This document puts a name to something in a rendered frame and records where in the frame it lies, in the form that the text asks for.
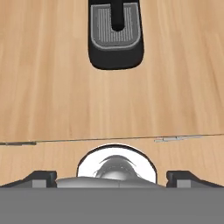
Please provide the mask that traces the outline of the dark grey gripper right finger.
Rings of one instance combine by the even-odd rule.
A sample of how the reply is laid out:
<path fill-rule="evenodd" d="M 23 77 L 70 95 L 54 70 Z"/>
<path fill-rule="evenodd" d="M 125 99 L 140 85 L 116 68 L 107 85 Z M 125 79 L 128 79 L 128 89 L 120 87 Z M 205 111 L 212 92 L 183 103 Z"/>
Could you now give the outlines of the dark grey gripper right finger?
<path fill-rule="evenodd" d="M 223 185 L 203 180 L 192 174 L 190 171 L 168 171 L 166 173 L 166 186 L 170 188 L 223 188 Z"/>

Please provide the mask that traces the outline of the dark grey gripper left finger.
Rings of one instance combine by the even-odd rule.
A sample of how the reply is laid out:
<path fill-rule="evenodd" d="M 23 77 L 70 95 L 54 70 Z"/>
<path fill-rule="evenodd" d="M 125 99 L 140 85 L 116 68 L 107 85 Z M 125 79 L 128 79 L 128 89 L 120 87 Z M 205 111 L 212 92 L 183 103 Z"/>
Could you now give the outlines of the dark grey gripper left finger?
<path fill-rule="evenodd" d="M 56 171 L 33 171 L 23 179 L 1 185 L 1 188 L 55 188 L 56 178 Z"/>

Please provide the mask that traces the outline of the black coffee machine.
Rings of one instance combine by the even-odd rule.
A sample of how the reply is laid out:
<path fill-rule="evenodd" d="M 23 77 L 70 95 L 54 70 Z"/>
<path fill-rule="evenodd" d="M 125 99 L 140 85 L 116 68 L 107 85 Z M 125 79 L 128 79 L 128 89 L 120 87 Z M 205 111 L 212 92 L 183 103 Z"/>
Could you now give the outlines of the black coffee machine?
<path fill-rule="evenodd" d="M 88 57 L 101 70 L 130 69 L 142 62 L 139 0 L 88 0 Z"/>

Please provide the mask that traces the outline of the white round object black rim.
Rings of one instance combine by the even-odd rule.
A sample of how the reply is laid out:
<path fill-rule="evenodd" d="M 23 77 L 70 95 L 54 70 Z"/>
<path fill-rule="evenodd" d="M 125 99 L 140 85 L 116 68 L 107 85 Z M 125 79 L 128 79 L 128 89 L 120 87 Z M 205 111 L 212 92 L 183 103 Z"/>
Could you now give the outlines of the white round object black rim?
<path fill-rule="evenodd" d="M 139 149 L 107 143 L 88 152 L 75 177 L 58 178 L 58 188 L 163 188 L 155 165 Z"/>

